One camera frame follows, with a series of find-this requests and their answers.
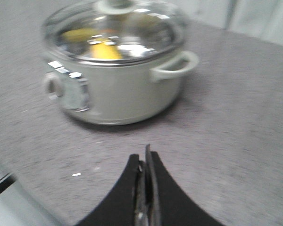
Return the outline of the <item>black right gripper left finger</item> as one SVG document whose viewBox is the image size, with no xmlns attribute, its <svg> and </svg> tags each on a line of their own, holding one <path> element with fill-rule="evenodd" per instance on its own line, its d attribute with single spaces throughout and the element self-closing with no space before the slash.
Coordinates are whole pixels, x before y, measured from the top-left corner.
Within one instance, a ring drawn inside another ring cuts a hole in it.
<svg viewBox="0 0 283 226">
<path fill-rule="evenodd" d="M 145 226 L 145 162 L 131 154 L 120 178 L 101 203 L 78 226 Z"/>
</svg>

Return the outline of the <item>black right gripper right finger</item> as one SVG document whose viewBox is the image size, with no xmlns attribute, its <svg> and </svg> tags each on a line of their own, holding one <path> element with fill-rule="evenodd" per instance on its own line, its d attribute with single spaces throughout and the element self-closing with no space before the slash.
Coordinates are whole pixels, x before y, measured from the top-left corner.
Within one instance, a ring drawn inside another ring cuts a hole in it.
<svg viewBox="0 0 283 226">
<path fill-rule="evenodd" d="M 159 154 L 145 148 L 146 197 L 150 226 L 222 226 L 172 178 Z"/>
</svg>

